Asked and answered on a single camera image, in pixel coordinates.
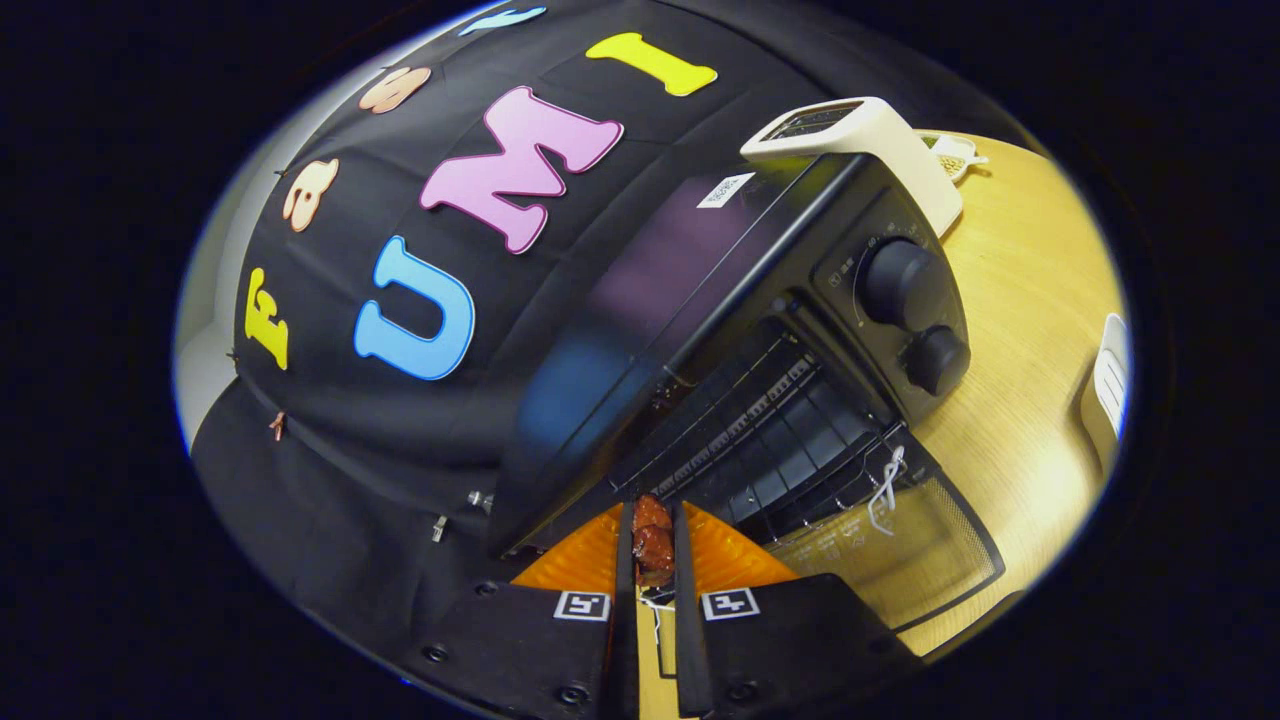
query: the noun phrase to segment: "yellow letter i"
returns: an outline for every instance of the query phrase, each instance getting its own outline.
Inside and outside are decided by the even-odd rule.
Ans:
[[[593,45],[586,51],[586,56],[621,60],[660,79],[667,94],[676,97],[691,95],[719,77],[712,68],[691,65],[660,47],[649,45],[639,32],[623,32],[605,37]]]

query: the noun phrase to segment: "white device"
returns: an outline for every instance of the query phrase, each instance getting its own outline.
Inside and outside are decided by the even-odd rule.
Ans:
[[[1080,396],[1080,419],[1098,448],[1105,471],[1115,462],[1116,443],[1124,429],[1129,387],[1129,331],[1115,313],[1107,315],[1102,345],[1093,361],[1089,384]]]
[[[915,135],[920,136],[920,140],[938,156],[942,170],[954,183],[960,182],[970,165],[984,165],[988,161],[987,158],[978,155],[978,146],[966,137],[927,131],[915,131]]]
[[[938,156],[879,97],[849,97],[783,113],[741,150],[753,161],[823,152],[868,152],[879,158],[924,211],[940,238],[964,206]]]

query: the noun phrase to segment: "foam letter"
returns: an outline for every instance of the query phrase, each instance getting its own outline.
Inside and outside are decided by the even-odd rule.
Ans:
[[[662,81],[668,95],[684,97],[691,95],[719,74],[705,65],[691,65],[685,60],[654,47],[644,41],[639,32],[623,32],[605,37],[586,51],[588,58],[612,58]]]
[[[298,173],[289,193],[284,197],[284,219],[289,220],[293,232],[302,232],[311,224],[316,209],[320,208],[320,196],[324,195],[333,178],[338,176],[338,159],[328,163],[316,160]]]
[[[547,208],[521,208],[498,193],[564,195],[564,182],[540,149],[564,158],[564,169],[581,173],[595,165],[622,137],[622,124],[596,122],[534,97],[520,86],[485,110],[485,126],[502,152],[452,158],[440,163],[422,187],[420,202],[444,204],[493,227],[507,238],[507,251],[529,250],[547,224]]]
[[[371,110],[375,115],[389,113],[413,95],[431,77],[431,68],[399,68],[387,73],[360,99],[361,110]]]
[[[522,23],[525,20],[531,20],[531,19],[536,18],[538,15],[540,15],[540,14],[543,14],[545,12],[547,12],[547,8],[541,8],[541,6],[539,6],[539,8],[530,8],[530,9],[525,10],[525,12],[522,12],[522,13],[518,12],[518,10],[516,10],[516,9],[503,10],[503,12],[498,13],[497,15],[489,15],[488,18],[480,18],[479,20],[468,24],[462,32],[458,33],[458,37],[462,37],[463,35],[471,35],[472,32],[475,32],[477,29],[489,29],[492,27],[507,27],[507,26],[518,24],[518,23]]]
[[[275,299],[260,290],[266,281],[262,268],[253,268],[248,274],[248,300],[244,302],[244,337],[256,340],[271,355],[282,370],[288,369],[289,325],[280,320],[273,323],[276,313]]]
[[[356,318],[356,354],[375,355],[398,370],[424,380],[438,380],[462,363],[475,332],[475,304],[466,286],[453,275],[419,260],[394,236],[383,246],[374,265],[374,284],[399,283],[440,306],[444,320],[433,338],[419,337],[383,318],[370,300]]]

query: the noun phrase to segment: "orange gripper pad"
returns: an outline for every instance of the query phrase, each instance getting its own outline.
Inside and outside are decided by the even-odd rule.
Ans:
[[[612,596],[617,580],[621,518],[622,505],[614,505],[588,520],[525,568],[511,584]]]
[[[699,596],[799,578],[781,560],[710,512],[685,502],[685,515],[694,555],[694,587]]]

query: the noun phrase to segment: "white wall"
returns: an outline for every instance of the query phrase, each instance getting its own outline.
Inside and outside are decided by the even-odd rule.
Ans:
[[[383,67],[504,4],[507,0],[484,5],[364,63],[276,128],[228,183],[196,243],[174,328],[174,396],[188,451],[209,409],[236,377],[225,354],[232,348],[241,264],[253,225],[279,181],[275,170],[288,167],[325,118],[381,76]]]

